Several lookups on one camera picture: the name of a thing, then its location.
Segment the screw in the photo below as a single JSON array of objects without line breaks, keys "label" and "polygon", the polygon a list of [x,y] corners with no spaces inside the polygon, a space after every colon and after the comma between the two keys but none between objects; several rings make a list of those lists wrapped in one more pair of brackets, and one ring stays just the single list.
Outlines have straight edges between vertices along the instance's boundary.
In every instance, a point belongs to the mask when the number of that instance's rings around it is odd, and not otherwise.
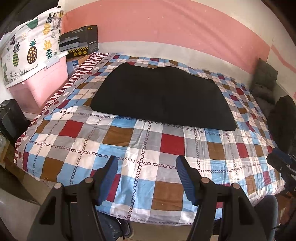
[{"label": "screw", "polygon": [[232,184],[232,186],[233,186],[233,188],[235,188],[235,189],[239,189],[239,188],[240,188],[240,185],[237,184],[237,183]]},{"label": "screw", "polygon": [[202,178],[202,182],[203,182],[203,183],[209,183],[210,180],[209,180],[207,177],[203,177],[203,178]]},{"label": "screw", "polygon": [[55,189],[59,189],[59,188],[61,188],[62,187],[62,184],[61,183],[56,183],[55,185],[54,185],[54,188]]},{"label": "screw", "polygon": [[86,183],[92,183],[93,182],[93,178],[92,177],[87,177],[84,181]]}]

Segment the black case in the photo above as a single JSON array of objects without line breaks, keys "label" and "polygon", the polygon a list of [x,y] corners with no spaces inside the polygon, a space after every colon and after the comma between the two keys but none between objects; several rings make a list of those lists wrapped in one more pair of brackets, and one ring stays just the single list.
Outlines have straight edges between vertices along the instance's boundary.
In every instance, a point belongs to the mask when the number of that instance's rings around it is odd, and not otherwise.
[{"label": "black case", "polygon": [[0,131],[14,145],[16,140],[23,134],[29,121],[15,99],[4,100],[0,105]]}]

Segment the plastic storage bin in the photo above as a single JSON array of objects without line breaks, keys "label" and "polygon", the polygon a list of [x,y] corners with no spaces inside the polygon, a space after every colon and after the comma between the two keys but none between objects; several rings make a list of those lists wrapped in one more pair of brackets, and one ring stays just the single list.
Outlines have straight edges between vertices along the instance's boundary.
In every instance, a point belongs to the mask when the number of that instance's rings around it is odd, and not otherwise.
[{"label": "plastic storage bin", "polygon": [[23,112],[39,114],[46,102],[68,80],[67,51],[53,56],[44,63],[6,86]]}]

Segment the pink wall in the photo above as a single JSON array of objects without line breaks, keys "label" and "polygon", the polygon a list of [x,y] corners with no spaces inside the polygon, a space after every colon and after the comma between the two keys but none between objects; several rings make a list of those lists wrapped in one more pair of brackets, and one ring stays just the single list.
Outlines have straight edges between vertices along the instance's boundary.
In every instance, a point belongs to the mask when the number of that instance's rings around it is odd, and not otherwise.
[{"label": "pink wall", "polygon": [[63,17],[63,32],[98,25],[99,42],[147,41],[198,50],[253,73],[270,47],[230,16],[190,0],[100,0]]}]

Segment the checkered bedsheet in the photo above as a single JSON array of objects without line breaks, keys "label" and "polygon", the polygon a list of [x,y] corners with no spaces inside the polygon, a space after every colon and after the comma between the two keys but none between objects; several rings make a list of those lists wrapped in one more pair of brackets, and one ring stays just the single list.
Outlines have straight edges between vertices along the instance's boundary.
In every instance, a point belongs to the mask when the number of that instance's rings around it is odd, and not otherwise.
[{"label": "checkered bedsheet", "polygon": [[[212,79],[238,128],[193,128],[92,111],[92,97],[124,62],[149,68],[174,66]],[[95,53],[19,138],[15,162],[38,180],[71,185],[92,176],[115,155],[118,172],[98,209],[132,221],[184,225],[193,223],[197,208],[186,198],[177,174],[178,155],[185,155],[191,167],[217,184],[239,183],[256,204],[284,188],[279,173],[266,163],[273,147],[264,115],[244,85],[234,79],[172,60]],[[218,203],[216,218],[221,212]]]}]

